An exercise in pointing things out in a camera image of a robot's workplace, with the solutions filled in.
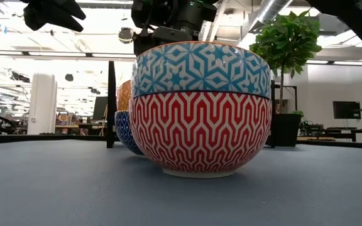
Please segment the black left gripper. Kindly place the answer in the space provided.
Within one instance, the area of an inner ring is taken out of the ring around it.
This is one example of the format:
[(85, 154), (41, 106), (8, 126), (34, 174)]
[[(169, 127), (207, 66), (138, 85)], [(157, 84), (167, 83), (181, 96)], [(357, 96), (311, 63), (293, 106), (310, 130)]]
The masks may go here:
[[(86, 19), (86, 15), (75, 0), (64, 0), (62, 5), (54, 0), (26, 0), (24, 3), (27, 4), (23, 9), (25, 24), (33, 31), (39, 30), (47, 23), (77, 32), (83, 30), (83, 27), (72, 17)], [(72, 16), (65, 14), (63, 7)]]

